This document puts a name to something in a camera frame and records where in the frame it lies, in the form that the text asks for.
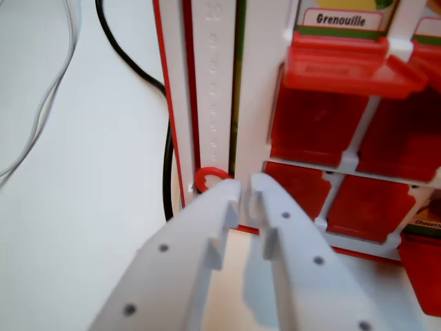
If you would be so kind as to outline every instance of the green stripe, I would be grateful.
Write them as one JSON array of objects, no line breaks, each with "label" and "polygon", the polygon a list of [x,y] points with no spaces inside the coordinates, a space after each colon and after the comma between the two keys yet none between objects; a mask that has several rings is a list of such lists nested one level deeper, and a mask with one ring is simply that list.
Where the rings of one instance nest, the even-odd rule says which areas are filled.
[{"label": "green stripe", "polygon": [[408,224],[404,228],[403,232],[407,234],[416,234],[422,237],[441,239],[441,230],[435,228],[428,228],[426,226]]},{"label": "green stripe", "polygon": [[414,35],[413,38],[418,43],[423,43],[425,45],[431,45],[431,46],[441,46],[441,38],[440,37],[428,37],[428,36]]},{"label": "green stripe", "polygon": [[376,40],[379,37],[383,37],[387,34],[386,31],[318,28],[316,26],[296,26],[295,30],[299,31],[300,34],[308,34],[311,36],[363,38],[363,39],[373,39],[373,40]]}]

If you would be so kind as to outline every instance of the red lid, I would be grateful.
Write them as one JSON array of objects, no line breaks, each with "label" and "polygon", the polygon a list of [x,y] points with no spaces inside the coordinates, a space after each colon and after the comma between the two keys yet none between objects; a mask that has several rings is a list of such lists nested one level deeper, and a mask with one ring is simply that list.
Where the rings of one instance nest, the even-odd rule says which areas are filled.
[{"label": "red lid", "polygon": [[422,311],[441,317],[441,240],[406,234],[398,249]]},{"label": "red lid", "polygon": [[413,41],[414,50],[411,63],[429,78],[429,84],[441,92],[441,47],[420,45]]},{"label": "red lid", "polygon": [[385,58],[388,44],[294,33],[288,48],[284,83],[288,88],[403,99],[421,91],[425,75],[395,56]]}]

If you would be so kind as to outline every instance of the screw hole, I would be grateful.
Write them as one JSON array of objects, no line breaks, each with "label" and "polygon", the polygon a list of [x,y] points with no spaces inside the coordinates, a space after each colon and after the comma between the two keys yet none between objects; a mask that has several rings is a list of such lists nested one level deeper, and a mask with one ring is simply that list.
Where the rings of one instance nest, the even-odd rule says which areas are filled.
[{"label": "screw hole", "polygon": [[369,322],[366,322],[366,321],[361,321],[361,322],[358,324],[358,327],[359,327],[360,330],[362,330],[362,331],[371,331],[371,330],[372,330],[371,324],[369,324]]},{"label": "screw hole", "polygon": [[317,265],[323,265],[325,263],[325,259],[320,256],[314,257],[314,263]]},{"label": "screw hole", "polygon": [[136,312],[136,306],[133,303],[128,303],[123,309],[125,316],[132,316]]},{"label": "screw hole", "polygon": [[162,243],[159,245],[159,252],[167,252],[170,247],[166,243]]}]

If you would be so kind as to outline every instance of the red box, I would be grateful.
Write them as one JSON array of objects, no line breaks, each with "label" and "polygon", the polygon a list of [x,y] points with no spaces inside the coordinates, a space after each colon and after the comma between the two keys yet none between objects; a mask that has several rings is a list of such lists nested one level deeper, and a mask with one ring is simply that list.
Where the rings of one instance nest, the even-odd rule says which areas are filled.
[{"label": "red box", "polygon": [[311,219],[320,214],[331,189],[321,170],[267,162],[265,173],[281,184]]},{"label": "red box", "polygon": [[383,243],[415,204],[409,186],[346,176],[328,212],[327,231]]}]

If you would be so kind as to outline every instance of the white plastic frame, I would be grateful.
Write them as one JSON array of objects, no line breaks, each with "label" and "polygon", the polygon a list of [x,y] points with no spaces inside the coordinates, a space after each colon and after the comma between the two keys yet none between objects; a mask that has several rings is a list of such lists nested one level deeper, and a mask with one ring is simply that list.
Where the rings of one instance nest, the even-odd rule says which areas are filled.
[{"label": "white plastic frame", "polygon": [[183,205],[191,203],[194,193],[194,149],[192,136],[192,113],[188,88],[187,50],[185,47],[184,18],[180,0],[155,0],[159,6],[161,16],[165,59],[163,66],[167,66],[168,84],[170,90],[169,105],[173,112],[174,131],[176,133],[179,158],[179,180],[181,182],[181,198]]},{"label": "white plastic frame", "polygon": [[[403,61],[409,60],[413,51],[411,38],[425,3],[425,0],[401,0],[399,2],[387,35],[389,40],[388,55],[394,54]],[[249,176],[254,172],[262,171],[266,161],[322,170],[323,177],[331,181],[332,189],[322,207],[320,216],[316,219],[316,225],[323,232],[328,243],[335,247],[356,252],[399,259],[396,251],[401,242],[399,234],[415,214],[415,211],[433,191],[433,188],[441,188],[441,170],[437,171],[435,178],[430,183],[368,174],[356,170],[359,161],[357,151],[376,113],[381,100],[380,97],[370,97],[367,108],[348,149],[342,154],[342,160],[338,167],[286,161],[269,156],[271,152],[269,134],[271,132],[272,110],[275,103],[274,96],[277,90],[277,77],[292,36],[292,32],[290,33],[292,29],[289,30],[285,27],[286,22],[289,22],[289,27],[293,27],[295,21],[292,21],[292,19],[281,20],[280,17],[286,16],[286,13],[288,13],[288,17],[295,17],[297,7],[298,1],[295,0],[281,1],[277,5],[275,3],[268,4],[266,1],[253,1],[251,3],[248,1],[247,3],[236,147],[236,178],[247,185]],[[265,24],[264,32],[259,30],[263,20],[268,22],[268,24]],[[334,174],[328,175],[326,171],[334,172]],[[346,174],[409,185],[409,193],[416,198],[416,204],[396,231],[388,236],[385,243],[372,243],[325,232],[327,212]],[[414,185],[419,186],[419,188],[411,188]],[[249,213],[244,213],[240,222],[245,225],[256,226],[255,220]]]},{"label": "white plastic frame", "polygon": [[201,167],[228,172],[236,1],[192,0]]}]

